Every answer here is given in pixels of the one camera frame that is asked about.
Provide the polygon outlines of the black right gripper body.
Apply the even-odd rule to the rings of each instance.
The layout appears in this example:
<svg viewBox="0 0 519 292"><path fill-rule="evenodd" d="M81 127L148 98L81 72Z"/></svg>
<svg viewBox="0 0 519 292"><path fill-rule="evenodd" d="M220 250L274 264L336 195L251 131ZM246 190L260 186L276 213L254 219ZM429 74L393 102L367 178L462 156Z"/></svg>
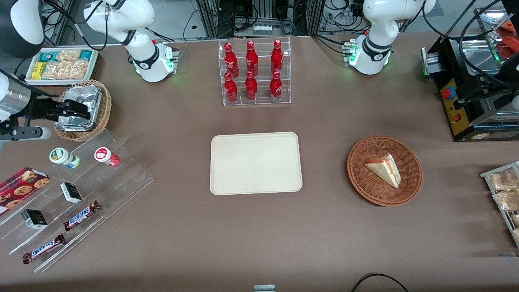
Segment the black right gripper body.
<svg viewBox="0 0 519 292"><path fill-rule="evenodd" d="M62 115L59 105L61 103L55 101L53 97L31 94L29 103L24 108L24 118L26 122L39 119L58 121L59 116Z"/></svg>

